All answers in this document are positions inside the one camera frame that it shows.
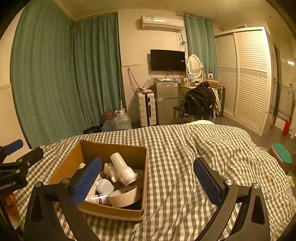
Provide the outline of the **white cream tube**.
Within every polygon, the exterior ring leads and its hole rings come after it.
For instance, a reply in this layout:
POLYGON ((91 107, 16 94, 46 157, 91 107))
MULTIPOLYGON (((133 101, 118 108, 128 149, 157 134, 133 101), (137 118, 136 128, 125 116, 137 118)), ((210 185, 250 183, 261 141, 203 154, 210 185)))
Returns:
POLYGON ((107 194, 96 194, 96 195, 93 195, 93 196, 88 196, 88 197, 85 198, 85 201, 91 202, 91 203, 94 203, 94 204, 101 204, 101 205, 110 204, 107 194))

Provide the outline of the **small white jar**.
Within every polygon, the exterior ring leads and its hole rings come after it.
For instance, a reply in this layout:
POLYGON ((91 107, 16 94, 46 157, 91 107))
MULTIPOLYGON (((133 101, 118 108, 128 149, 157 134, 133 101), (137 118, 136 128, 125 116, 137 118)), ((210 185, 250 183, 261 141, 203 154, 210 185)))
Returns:
POLYGON ((108 194, 114 192, 114 186, 112 185, 112 183, 109 180, 100 179, 99 181, 97 181, 96 191, 99 194, 107 194, 108 195, 108 194))

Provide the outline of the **white tape roll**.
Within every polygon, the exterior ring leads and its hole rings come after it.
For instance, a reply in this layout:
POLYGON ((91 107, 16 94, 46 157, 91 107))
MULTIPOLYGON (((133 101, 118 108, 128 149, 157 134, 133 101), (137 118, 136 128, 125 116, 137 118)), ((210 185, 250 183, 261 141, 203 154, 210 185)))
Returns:
POLYGON ((112 207, 122 208, 130 206, 142 198, 141 190, 137 185, 127 186, 108 195, 112 207))

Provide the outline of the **white bear figurine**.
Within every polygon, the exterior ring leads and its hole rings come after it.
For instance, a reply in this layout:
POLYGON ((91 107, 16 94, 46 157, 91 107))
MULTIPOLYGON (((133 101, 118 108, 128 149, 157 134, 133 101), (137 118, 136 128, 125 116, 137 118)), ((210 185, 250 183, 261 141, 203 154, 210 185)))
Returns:
POLYGON ((112 163, 105 163, 103 168, 104 174, 111 179, 113 183, 120 181, 118 172, 112 163))

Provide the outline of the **white plastic bottle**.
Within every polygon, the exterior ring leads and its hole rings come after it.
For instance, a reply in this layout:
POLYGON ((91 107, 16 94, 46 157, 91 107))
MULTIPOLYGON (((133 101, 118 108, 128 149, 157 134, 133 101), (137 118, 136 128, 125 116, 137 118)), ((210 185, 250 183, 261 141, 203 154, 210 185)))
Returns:
POLYGON ((128 186, 138 179, 138 174, 126 164, 121 154, 114 153, 110 156, 110 159, 117 170, 117 175, 122 184, 128 186))

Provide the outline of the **brown cardboard box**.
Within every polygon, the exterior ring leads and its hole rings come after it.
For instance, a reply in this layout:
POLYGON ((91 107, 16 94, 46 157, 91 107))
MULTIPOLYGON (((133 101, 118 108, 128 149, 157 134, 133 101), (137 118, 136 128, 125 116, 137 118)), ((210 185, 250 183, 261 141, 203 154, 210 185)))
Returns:
POLYGON ((57 184, 71 178, 85 164, 98 157, 97 178, 80 211, 116 220, 140 221, 147 194, 147 148, 103 144, 80 140, 67 154, 50 180, 57 184))

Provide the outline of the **red fire extinguisher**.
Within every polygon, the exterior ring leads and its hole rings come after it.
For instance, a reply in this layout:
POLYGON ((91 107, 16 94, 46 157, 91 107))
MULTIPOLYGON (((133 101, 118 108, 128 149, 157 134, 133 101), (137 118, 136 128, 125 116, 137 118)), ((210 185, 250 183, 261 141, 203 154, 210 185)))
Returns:
POLYGON ((282 130, 282 135, 286 136, 289 133, 291 121, 287 120, 282 130))

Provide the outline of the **green curtain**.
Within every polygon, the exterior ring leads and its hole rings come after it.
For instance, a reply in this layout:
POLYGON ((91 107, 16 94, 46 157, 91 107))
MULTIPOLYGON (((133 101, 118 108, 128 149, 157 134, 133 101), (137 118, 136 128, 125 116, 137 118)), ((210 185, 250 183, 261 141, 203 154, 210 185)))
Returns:
POLYGON ((188 53, 195 54, 203 62, 204 73, 212 71, 214 78, 218 78, 217 47, 214 36, 213 22, 210 19, 184 15, 188 53))
POLYGON ((30 1, 13 40, 10 79, 31 148, 80 135, 125 105, 116 12, 71 21, 53 1, 30 1))

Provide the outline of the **clear water jug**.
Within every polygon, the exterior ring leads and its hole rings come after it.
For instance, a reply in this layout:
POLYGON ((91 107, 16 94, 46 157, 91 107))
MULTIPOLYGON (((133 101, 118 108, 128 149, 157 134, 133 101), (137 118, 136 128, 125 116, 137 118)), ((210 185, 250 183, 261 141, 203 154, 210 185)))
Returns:
POLYGON ((117 110, 115 113, 116 117, 114 119, 114 122, 116 128, 120 131, 131 130, 132 124, 128 114, 125 113, 123 110, 117 110))

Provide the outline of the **silver mini fridge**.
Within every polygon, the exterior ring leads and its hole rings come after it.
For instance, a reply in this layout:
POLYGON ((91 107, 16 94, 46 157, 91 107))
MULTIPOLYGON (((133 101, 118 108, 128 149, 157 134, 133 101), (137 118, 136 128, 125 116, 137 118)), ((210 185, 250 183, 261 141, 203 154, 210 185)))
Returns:
POLYGON ((154 86, 157 122, 159 125, 173 123, 174 106, 178 105, 178 84, 174 81, 157 81, 154 86))

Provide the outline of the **white louvered wardrobe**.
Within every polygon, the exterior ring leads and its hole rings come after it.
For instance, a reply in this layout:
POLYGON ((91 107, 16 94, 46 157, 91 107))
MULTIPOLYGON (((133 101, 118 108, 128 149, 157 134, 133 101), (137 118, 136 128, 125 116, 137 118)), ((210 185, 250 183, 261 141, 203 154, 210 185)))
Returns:
POLYGON ((229 30, 215 36, 224 115, 262 135, 272 94, 272 60, 265 27, 229 30))

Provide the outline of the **white oval vanity mirror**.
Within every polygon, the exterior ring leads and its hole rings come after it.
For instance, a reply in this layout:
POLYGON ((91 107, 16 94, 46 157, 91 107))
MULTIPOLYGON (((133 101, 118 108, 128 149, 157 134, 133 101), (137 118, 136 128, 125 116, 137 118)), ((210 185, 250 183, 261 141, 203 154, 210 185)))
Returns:
POLYGON ((195 54, 191 54, 187 61, 187 76, 189 78, 194 77, 195 80, 199 80, 202 78, 203 69, 203 62, 200 58, 195 54))

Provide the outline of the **green curtain right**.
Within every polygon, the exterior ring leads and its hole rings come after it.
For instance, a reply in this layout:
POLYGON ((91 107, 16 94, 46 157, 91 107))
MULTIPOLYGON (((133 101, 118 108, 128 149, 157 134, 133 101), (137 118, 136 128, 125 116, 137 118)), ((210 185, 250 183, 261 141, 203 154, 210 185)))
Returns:
POLYGON ((203 62, 204 73, 212 71, 214 78, 218 78, 217 47, 214 36, 213 22, 210 19, 184 15, 188 53, 195 54, 203 62))

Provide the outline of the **white air conditioner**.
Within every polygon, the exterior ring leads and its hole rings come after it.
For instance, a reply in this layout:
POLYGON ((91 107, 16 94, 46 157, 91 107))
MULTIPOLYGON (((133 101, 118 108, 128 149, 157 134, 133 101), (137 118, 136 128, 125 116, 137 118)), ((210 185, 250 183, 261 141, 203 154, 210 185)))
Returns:
POLYGON ((181 32, 184 27, 184 22, 181 19, 159 16, 141 16, 140 24, 142 29, 159 29, 177 32, 181 32))

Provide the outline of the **black wall television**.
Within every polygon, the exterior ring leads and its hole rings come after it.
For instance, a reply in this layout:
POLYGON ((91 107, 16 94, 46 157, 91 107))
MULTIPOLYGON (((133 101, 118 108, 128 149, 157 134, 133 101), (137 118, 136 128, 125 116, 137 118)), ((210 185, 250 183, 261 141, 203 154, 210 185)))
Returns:
POLYGON ((151 49, 151 71, 186 70, 185 52, 151 49))

